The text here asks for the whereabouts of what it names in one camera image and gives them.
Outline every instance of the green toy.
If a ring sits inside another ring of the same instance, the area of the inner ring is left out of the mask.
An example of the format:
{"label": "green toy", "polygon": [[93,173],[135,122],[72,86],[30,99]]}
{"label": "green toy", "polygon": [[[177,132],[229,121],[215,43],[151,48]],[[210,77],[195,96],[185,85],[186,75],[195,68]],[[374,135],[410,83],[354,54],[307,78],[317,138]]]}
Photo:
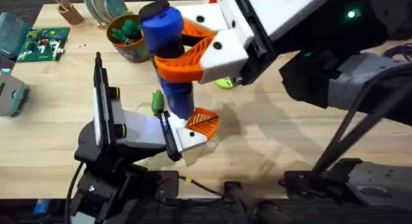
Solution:
{"label": "green toy", "polygon": [[142,30],[142,26],[139,24],[134,23],[132,20],[128,19],[124,22],[122,27],[122,32],[126,37],[139,39],[141,38],[142,34],[140,31]]}
{"label": "green toy", "polygon": [[236,87],[230,79],[218,79],[215,83],[221,89],[233,89]]}
{"label": "green toy", "polygon": [[133,44],[133,41],[130,41],[129,38],[127,38],[122,31],[120,31],[117,28],[112,28],[111,29],[111,37],[116,40],[116,41],[120,41],[120,42],[124,42],[126,44]]}
{"label": "green toy", "polygon": [[154,116],[158,116],[164,110],[165,100],[163,93],[158,89],[152,96],[152,112]]}

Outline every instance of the white panel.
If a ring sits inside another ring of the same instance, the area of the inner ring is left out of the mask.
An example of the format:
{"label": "white panel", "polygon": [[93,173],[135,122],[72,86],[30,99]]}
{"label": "white panel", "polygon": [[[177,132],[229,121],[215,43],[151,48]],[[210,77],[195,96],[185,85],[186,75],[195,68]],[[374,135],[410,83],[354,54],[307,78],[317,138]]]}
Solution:
{"label": "white panel", "polygon": [[93,88],[93,121],[95,126],[96,144],[99,145],[102,138],[102,131],[100,130],[100,119],[97,105],[97,90]]}
{"label": "white panel", "polygon": [[[180,11],[183,18],[212,32],[228,28],[218,4],[187,5],[177,6],[176,8]],[[202,16],[204,22],[198,22],[196,20],[198,16]]]}
{"label": "white panel", "polygon": [[318,9],[327,0],[249,1],[267,35],[274,41]]}
{"label": "white panel", "polygon": [[246,22],[235,0],[218,0],[220,8],[225,16],[227,25],[232,27],[232,22],[235,22],[233,28],[236,36],[244,48],[247,48],[253,39],[253,32],[249,24]]}
{"label": "white panel", "polygon": [[[216,42],[221,43],[220,50],[213,46]],[[236,31],[233,29],[220,31],[201,56],[200,66],[203,70],[203,77],[199,83],[236,76],[247,59],[247,52],[236,38]]]}
{"label": "white panel", "polygon": [[129,147],[158,147],[166,144],[162,126],[156,117],[124,111],[124,118],[122,123],[126,124],[127,135],[125,138],[118,139],[117,143]]}
{"label": "white panel", "polygon": [[182,128],[186,125],[186,120],[177,117],[171,111],[169,112],[170,117],[167,119],[169,121],[170,128],[172,129],[172,134],[174,141],[176,142],[176,147],[179,153],[183,151],[182,143],[179,139],[178,128]]}
{"label": "white panel", "polygon": [[207,137],[205,135],[187,128],[178,129],[178,134],[180,142],[182,143],[183,151],[187,151],[207,143]]}

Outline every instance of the black mount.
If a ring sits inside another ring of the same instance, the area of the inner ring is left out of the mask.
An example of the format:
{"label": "black mount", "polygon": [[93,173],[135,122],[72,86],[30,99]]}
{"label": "black mount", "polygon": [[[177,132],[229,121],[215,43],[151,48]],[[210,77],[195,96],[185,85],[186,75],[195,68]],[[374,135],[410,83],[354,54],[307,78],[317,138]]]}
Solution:
{"label": "black mount", "polygon": [[362,162],[357,158],[341,159],[321,175],[312,171],[286,171],[279,184],[286,188],[289,198],[331,198],[338,204],[362,204],[346,186],[348,175]]}

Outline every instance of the grey device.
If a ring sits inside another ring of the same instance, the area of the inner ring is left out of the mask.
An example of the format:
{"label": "grey device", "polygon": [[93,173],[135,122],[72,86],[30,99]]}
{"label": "grey device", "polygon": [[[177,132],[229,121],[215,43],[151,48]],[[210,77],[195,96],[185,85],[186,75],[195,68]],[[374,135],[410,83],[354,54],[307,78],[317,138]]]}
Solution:
{"label": "grey device", "polygon": [[11,75],[11,69],[0,71],[0,116],[10,117],[20,113],[28,95],[28,86]]}

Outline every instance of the small green object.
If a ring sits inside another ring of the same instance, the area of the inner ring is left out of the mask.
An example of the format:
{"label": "small green object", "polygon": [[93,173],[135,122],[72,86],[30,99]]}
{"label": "small green object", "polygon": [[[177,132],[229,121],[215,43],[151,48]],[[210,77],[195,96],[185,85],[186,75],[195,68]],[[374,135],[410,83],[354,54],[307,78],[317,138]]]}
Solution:
{"label": "small green object", "polygon": [[124,42],[126,44],[133,44],[133,41],[130,41],[123,33],[117,28],[111,29],[111,37],[120,42]]}
{"label": "small green object", "polygon": [[312,56],[312,53],[311,53],[311,52],[305,53],[305,54],[303,55],[303,57],[310,57],[310,56]]}
{"label": "small green object", "polygon": [[233,89],[236,87],[230,79],[218,79],[215,83],[221,89]]}
{"label": "small green object", "polygon": [[163,93],[158,89],[153,93],[152,96],[152,112],[154,116],[157,116],[160,112],[164,110],[165,100]]}
{"label": "small green object", "polygon": [[349,18],[349,19],[353,19],[353,18],[358,18],[358,17],[360,17],[362,14],[361,14],[361,10],[360,9],[358,9],[358,8],[355,8],[355,9],[352,9],[352,10],[350,10],[348,13],[347,13],[347,17]]}
{"label": "small green object", "polygon": [[140,31],[142,30],[142,26],[139,24],[134,23],[132,20],[128,19],[124,22],[122,27],[122,33],[127,38],[135,38],[139,39],[141,37]]}

